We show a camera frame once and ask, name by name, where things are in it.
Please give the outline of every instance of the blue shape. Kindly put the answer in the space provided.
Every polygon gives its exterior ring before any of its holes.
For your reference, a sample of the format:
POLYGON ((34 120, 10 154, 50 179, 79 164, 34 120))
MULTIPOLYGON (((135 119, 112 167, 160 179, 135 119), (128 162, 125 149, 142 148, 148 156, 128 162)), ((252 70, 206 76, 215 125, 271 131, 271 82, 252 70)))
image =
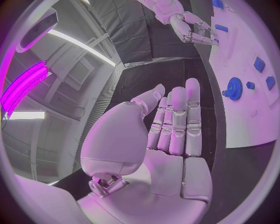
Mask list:
POLYGON ((255 89, 255 83, 248 82, 248 83, 246 83, 246 86, 250 90, 254 90, 255 89))
POLYGON ((274 87, 275 83, 276 83, 276 81, 275 81, 275 78, 273 76, 267 77, 266 85, 267 85, 269 90, 271 90, 274 87))
POLYGON ((224 31, 224 32, 228 32, 228 31, 229 31, 229 29, 228 29, 227 27, 224 27, 224 26, 219 25, 219 24, 216 24, 216 25, 215 25, 215 28, 216 28, 216 29, 219 29, 219 30, 222 30, 222 31, 224 31))
POLYGON ((222 91, 222 95, 225 96, 225 97, 229 97, 229 94, 228 94, 227 90, 222 91))
POLYGON ((259 57, 257 57, 254 67, 256 68, 256 70, 258 70, 259 72, 262 72, 265 68, 265 62, 263 60, 261 60, 259 57))
POLYGON ((242 96, 243 86, 239 78, 233 77, 230 79, 227 87, 227 92, 231 100, 239 100, 242 96))
POLYGON ((212 5, 218 8, 224 8, 224 4, 221 0, 212 0, 212 5))

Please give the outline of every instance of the purple led light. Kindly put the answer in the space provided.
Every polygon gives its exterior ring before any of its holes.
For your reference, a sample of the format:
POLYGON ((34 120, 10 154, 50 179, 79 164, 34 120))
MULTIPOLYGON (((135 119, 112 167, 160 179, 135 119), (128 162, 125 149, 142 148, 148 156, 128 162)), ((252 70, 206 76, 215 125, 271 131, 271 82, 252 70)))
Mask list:
POLYGON ((33 72, 38 70, 39 68, 45 66, 46 61, 40 62, 27 71, 25 71, 22 75, 20 75, 16 80, 13 81, 13 83, 7 88, 7 90, 4 92, 3 96, 0 99, 0 103, 3 105, 8 96, 13 92, 13 90, 28 76, 30 76, 33 72))
POLYGON ((25 78, 16 88, 11 92, 11 94, 7 97, 3 104, 3 108, 5 111, 8 111, 10 106, 14 103, 14 101, 21 95, 21 93, 28 88, 37 78, 41 75, 48 73, 47 67, 42 67, 33 72, 27 78, 25 78))
POLYGON ((46 77, 48 77, 48 69, 44 73, 41 74, 40 77, 38 77, 36 80, 33 81, 31 85, 29 85, 22 93, 17 97, 17 99, 14 101, 14 103, 11 105, 11 107, 8 110, 8 117, 12 115, 15 108, 20 104, 20 102, 26 97, 26 95, 35 88, 41 81, 43 81, 46 77))

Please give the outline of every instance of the pink light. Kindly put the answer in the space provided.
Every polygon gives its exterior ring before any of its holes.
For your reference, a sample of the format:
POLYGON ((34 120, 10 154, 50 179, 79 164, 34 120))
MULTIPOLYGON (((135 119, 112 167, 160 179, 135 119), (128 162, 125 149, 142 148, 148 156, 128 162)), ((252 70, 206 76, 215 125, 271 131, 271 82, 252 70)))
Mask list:
POLYGON ((20 104, 20 102, 26 97, 26 95, 35 88, 40 82, 42 82, 46 77, 48 77, 48 69, 46 68, 45 72, 41 73, 41 76, 38 77, 36 80, 33 80, 33 83, 29 85, 22 93, 17 97, 14 103, 8 110, 8 116, 10 117, 14 112, 15 108, 20 104))
POLYGON ((13 83, 7 88, 4 92, 3 96, 0 99, 0 103, 3 105, 4 102, 7 100, 8 96, 14 91, 14 89, 28 76, 30 76, 33 72, 38 70, 39 68, 43 67, 46 64, 46 61, 40 62, 27 71, 25 71, 22 75, 20 75, 13 83))
POLYGON ((47 67, 42 67, 33 72, 27 78, 22 80, 20 84, 18 84, 15 89, 11 92, 11 94, 7 97, 3 104, 3 108, 5 111, 8 111, 10 106, 14 103, 14 101, 21 95, 21 93, 28 88, 36 79, 38 79, 43 74, 48 73, 47 67))

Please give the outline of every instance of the black floor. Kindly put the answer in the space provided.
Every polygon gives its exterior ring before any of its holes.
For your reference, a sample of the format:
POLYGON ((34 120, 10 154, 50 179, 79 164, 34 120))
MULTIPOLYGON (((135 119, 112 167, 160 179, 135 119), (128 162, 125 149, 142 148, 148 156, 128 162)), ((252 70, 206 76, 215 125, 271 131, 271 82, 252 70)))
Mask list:
MULTIPOLYGON (((217 124, 211 85, 200 59, 152 63, 124 70, 107 110, 124 101, 130 101, 159 83, 165 86, 165 96, 167 96, 174 87, 184 87, 186 80, 192 77, 199 81, 201 87, 202 157, 212 170, 216 150, 217 124)), ((155 113, 156 109, 144 119, 147 130, 151 127, 155 113)))

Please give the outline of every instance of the blue gear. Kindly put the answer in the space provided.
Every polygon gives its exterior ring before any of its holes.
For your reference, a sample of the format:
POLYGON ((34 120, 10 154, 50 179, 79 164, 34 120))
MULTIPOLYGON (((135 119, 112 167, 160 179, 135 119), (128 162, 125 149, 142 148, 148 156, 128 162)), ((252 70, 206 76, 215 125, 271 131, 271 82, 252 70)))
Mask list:
POLYGON ((230 79, 227 87, 227 92, 231 100, 239 100, 242 96, 243 86, 239 78, 233 77, 230 79))

